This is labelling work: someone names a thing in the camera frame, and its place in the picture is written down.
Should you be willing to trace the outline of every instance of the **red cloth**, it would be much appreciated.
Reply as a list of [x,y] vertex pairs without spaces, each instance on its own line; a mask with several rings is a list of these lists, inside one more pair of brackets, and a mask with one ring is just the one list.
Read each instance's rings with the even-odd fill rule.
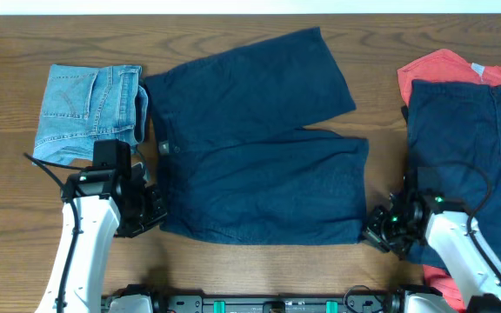
[[[415,60],[397,70],[401,97],[409,105],[412,93],[411,82],[422,79],[428,82],[464,82],[498,86],[501,84],[501,67],[467,63],[451,50],[441,49]],[[465,311],[465,305],[457,285],[444,270],[423,266],[426,284],[444,294],[448,304],[458,312]]]

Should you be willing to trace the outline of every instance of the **white background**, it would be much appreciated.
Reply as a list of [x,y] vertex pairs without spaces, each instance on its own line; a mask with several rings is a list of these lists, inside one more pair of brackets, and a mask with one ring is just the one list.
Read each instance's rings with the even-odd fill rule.
[[501,0],[0,0],[0,15],[501,13]]

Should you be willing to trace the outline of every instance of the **wooden surface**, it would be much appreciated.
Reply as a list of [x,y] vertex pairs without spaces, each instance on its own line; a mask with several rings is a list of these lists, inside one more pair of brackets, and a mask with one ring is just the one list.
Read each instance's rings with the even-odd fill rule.
[[[402,179],[396,69],[440,48],[501,65],[501,16],[0,17],[0,312],[37,307],[61,233],[57,186],[21,156],[32,152],[51,64],[142,64],[151,75],[316,25],[357,102],[357,111],[317,127],[369,139],[371,208]],[[142,150],[153,171],[153,136]],[[66,170],[57,173],[66,178]],[[226,246],[153,230],[113,242],[104,291],[149,282],[208,294],[336,294],[420,278],[418,266],[363,245]]]

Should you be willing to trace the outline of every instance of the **dark blue garment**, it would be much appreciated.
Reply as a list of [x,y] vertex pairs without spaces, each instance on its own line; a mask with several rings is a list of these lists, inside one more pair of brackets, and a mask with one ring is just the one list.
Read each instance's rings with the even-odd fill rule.
[[148,77],[164,230],[214,243],[356,243],[368,143],[304,130],[355,109],[319,29]]
[[[488,203],[477,213],[481,232],[501,260],[501,86],[413,81],[408,124],[409,163],[419,168],[420,189],[463,198],[475,209],[486,184],[463,165],[425,168],[464,161],[492,182]],[[434,250],[416,246],[410,260],[443,268]]]

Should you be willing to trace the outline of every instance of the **blue denim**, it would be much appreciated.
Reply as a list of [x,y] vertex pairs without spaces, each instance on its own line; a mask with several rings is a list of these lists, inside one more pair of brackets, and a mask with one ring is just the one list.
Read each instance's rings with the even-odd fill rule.
[[92,159],[96,140],[144,140],[148,96],[136,65],[102,69],[51,65],[43,95],[34,157],[70,164]]
[[147,77],[163,230],[213,243],[356,243],[368,143],[305,130],[355,109],[319,29]]
[[[483,170],[492,182],[488,203],[477,213],[481,232],[501,260],[501,85],[413,81],[408,123],[409,164],[418,168],[418,186],[463,198],[475,209],[486,185],[463,165],[429,168],[445,161],[464,161]],[[416,246],[410,260],[443,268],[434,250]]]

